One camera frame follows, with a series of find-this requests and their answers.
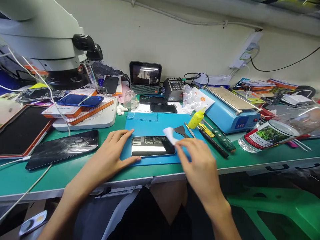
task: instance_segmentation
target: bottle label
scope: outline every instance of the bottle label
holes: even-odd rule
[[[266,149],[277,143],[289,141],[295,136],[288,135],[284,132],[279,131],[266,122],[258,128],[244,135],[245,140],[258,149]]]

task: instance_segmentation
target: metal heating plate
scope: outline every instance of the metal heating plate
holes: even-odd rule
[[[247,101],[243,100],[242,98],[238,97],[237,95],[233,94],[232,92],[228,91],[225,88],[214,88],[209,87],[207,88],[213,95],[221,99],[227,105],[232,107],[235,110],[248,110],[248,109],[257,109],[254,105],[248,103]]]

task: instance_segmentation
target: blue lcd separator machine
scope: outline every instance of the blue lcd separator machine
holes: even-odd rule
[[[246,131],[257,124],[262,109],[225,88],[205,86],[200,91],[215,101],[206,114],[224,133]]]

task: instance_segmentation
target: small monitor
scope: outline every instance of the small monitor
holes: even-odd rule
[[[160,64],[130,62],[131,89],[137,94],[158,94],[161,71]]]

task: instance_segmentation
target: green plastic stool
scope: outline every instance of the green plastic stool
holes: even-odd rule
[[[267,240],[320,239],[320,199],[307,191],[249,187],[227,199],[246,211]]]

